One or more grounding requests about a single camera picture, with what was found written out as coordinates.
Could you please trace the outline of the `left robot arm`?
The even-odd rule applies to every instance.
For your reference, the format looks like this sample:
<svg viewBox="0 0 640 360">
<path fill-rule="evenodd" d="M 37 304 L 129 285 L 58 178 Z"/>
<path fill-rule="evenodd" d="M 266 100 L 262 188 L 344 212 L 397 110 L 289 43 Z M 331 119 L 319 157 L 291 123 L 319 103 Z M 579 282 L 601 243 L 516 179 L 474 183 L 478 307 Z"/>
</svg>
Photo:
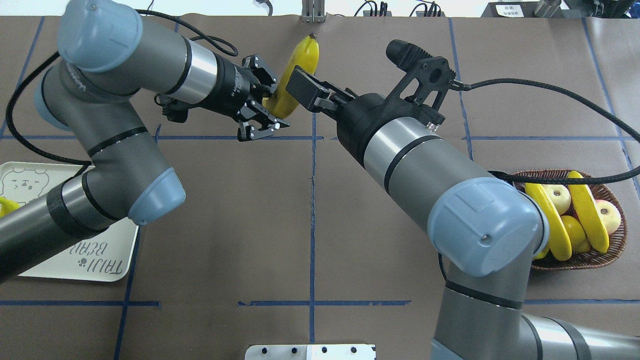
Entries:
<svg viewBox="0 0 640 360">
<path fill-rule="evenodd" d="M 46 70 L 34 104 L 40 116 L 73 132 L 93 168 L 1 219 L 1 280 L 52 258 L 129 218 L 144 226 L 186 199 L 131 104 L 154 92 L 172 122 L 201 108 L 238 123 L 238 140 L 288 127 L 262 105 L 276 78 L 256 55 L 242 65 L 112 0 L 71 0 L 59 23 L 61 61 Z"/>
</svg>

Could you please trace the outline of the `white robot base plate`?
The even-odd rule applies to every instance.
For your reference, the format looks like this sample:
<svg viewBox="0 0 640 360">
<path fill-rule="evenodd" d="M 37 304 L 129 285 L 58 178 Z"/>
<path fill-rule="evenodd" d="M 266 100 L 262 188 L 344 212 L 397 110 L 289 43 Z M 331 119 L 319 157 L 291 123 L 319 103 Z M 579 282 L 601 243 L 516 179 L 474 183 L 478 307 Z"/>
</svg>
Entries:
<svg viewBox="0 0 640 360">
<path fill-rule="evenodd" d="M 373 344 L 258 344 L 247 348 L 245 360 L 376 360 Z"/>
</svg>

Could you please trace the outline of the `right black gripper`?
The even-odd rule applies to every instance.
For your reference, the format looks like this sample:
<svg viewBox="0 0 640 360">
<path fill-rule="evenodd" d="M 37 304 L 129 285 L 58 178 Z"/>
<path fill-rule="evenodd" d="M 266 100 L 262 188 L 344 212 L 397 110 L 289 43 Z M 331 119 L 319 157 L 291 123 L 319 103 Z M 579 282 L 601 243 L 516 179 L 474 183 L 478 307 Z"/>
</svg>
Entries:
<svg viewBox="0 0 640 360">
<path fill-rule="evenodd" d="M 358 96 L 349 88 L 338 88 L 326 80 L 295 66 L 286 91 L 312 113 L 336 111 L 337 138 L 343 148 L 363 167 L 366 148 L 382 126 L 397 119 L 398 112 L 386 113 L 384 98 L 377 93 Z"/>
</svg>

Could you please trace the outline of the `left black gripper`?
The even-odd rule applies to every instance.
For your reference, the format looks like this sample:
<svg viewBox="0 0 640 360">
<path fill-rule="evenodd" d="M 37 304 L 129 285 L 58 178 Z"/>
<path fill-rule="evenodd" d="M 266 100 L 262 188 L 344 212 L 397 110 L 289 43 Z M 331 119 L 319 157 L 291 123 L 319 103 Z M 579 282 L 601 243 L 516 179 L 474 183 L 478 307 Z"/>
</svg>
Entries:
<svg viewBox="0 0 640 360">
<path fill-rule="evenodd" d="M 237 121 L 239 142 L 271 137 L 277 130 L 291 126 L 256 100 L 271 98 L 278 85 L 275 73 L 260 55 L 247 55 L 242 59 L 242 66 L 221 55 L 215 55 L 215 60 L 215 84 L 204 100 L 199 102 L 201 109 Z"/>
</svg>

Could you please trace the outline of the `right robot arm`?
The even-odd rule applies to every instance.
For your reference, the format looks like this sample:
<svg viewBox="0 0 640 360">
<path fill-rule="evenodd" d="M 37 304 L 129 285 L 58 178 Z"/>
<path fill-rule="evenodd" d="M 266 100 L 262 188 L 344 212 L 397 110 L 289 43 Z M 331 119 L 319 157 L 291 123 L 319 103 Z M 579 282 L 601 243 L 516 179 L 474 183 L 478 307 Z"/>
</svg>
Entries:
<svg viewBox="0 0 640 360">
<path fill-rule="evenodd" d="M 639 338 L 526 316 L 531 261 L 551 233 L 532 198 L 434 133 L 455 74 L 422 60 L 382 98 L 296 66 L 286 90 L 336 121 L 343 146 L 450 260 L 432 360 L 637 360 Z"/>
</svg>

